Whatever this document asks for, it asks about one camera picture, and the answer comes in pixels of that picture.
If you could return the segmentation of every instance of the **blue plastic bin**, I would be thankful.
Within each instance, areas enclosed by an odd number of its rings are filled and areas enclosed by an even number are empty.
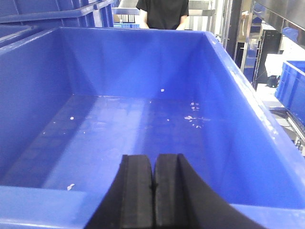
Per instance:
[[[103,27],[113,27],[112,0],[0,0],[0,23],[54,27],[95,27],[95,18]]]
[[[57,28],[0,67],[0,227],[82,228],[123,154],[161,153],[265,227],[304,227],[305,161],[211,33]]]
[[[276,98],[303,125],[305,125],[305,62],[287,61],[283,63],[283,71]]]
[[[0,48],[41,31],[35,26],[0,25]]]
[[[139,24],[135,24],[135,23],[128,23],[128,22],[123,22],[123,23],[119,23],[116,22],[113,24],[113,27],[115,28],[126,28],[126,29],[138,29],[140,27]]]

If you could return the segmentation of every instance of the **person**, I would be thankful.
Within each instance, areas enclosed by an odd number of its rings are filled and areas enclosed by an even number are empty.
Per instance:
[[[140,28],[184,30],[189,16],[189,0],[138,0]]]

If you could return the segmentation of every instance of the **stacked blue crate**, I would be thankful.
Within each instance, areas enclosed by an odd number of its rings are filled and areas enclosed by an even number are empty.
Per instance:
[[[39,32],[39,28],[27,25],[0,25],[0,48]]]
[[[129,22],[123,22],[123,23],[119,23],[116,22],[113,24],[113,27],[115,28],[126,28],[126,29],[138,29],[140,27],[139,24],[135,24],[135,23],[129,23]]]
[[[95,27],[93,12],[99,13],[103,27],[112,27],[113,0],[0,0],[0,23],[54,27]]]

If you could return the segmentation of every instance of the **crate floor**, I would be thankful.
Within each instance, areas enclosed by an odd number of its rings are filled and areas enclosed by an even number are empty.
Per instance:
[[[184,154],[204,177],[208,120],[196,101],[73,95],[1,185],[106,193],[122,155]]]

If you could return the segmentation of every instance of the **black t-shirt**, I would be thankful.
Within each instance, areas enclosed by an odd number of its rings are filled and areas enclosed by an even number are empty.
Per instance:
[[[139,0],[136,8],[147,12],[151,29],[175,30],[180,18],[189,15],[189,0]]]

